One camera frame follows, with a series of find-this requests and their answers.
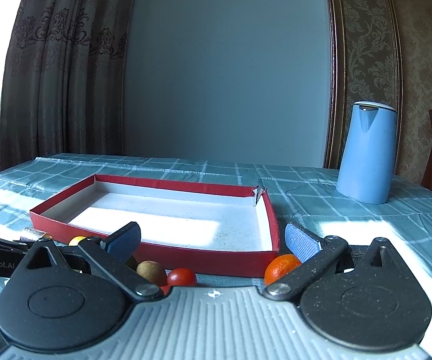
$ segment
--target teal tablecloth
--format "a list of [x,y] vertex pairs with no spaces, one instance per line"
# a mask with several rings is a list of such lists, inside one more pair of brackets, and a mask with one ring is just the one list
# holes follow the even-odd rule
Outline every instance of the teal tablecloth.
[[[31,226],[28,210],[94,173],[263,186],[277,214],[281,240],[297,221],[321,236],[335,234],[352,244],[387,237],[412,269],[432,302],[432,192],[395,177],[389,201],[356,202],[335,190],[337,171],[217,161],[58,154],[0,173],[0,237],[18,239]],[[282,252],[288,252],[282,245]],[[260,278],[199,275],[211,286],[262,287]],[[0,278],[0,290],[3,279]],[[0,347],[3,340],[0,335]],[[422,343],[432,355],[432,322]]]

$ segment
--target floral wallpaper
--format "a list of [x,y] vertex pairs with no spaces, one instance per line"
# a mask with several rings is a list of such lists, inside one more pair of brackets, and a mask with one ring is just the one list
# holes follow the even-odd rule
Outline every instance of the floral wallpaper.
[[342,0],[346,29],[347,96],[343,144],[354,102],[395,107],[394,47],[386,0]]
[[401,38],[404,108],[397,173],[420,183],[432,147],[432,0],[393,0]]

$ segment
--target blue kettle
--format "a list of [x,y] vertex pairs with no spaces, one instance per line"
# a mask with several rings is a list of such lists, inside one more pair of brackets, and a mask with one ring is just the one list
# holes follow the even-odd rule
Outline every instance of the blue kettle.
[[341,160],[336,190],[364,203],[388,201],[396,160],[396,110],[356,102]]

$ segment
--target orange fruit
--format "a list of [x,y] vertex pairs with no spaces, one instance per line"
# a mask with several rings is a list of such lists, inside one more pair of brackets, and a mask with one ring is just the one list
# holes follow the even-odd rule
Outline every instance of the orange fruit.
[[293,254],[283,254],[282,256],[273,259],[265,271],[265,285],[270,285],[276,280],[301,265],[299,258]]

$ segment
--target table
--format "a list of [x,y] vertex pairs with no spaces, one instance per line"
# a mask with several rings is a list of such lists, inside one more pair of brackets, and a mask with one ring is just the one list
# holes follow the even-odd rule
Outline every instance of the table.
[[[395,176],[389,201],[360,203],[335,190],[337,170],[263,166],[174,158],[57,154],[0,172],[0,237],[19,238],[31,226],[28,210],[64,188],[94,174],[114,174],[267,188],[281,231],[297,221],[320,236],[339,235],[350,244],[386,237],[397,248],[432,303],[432,192]],[[257,286],[260,278],[198,275],[203,284]],[[0,278],[0,291],[4,279]],[[0,334],[0,348],[4,345]],[[432,320],[421,343],[432,356]]]

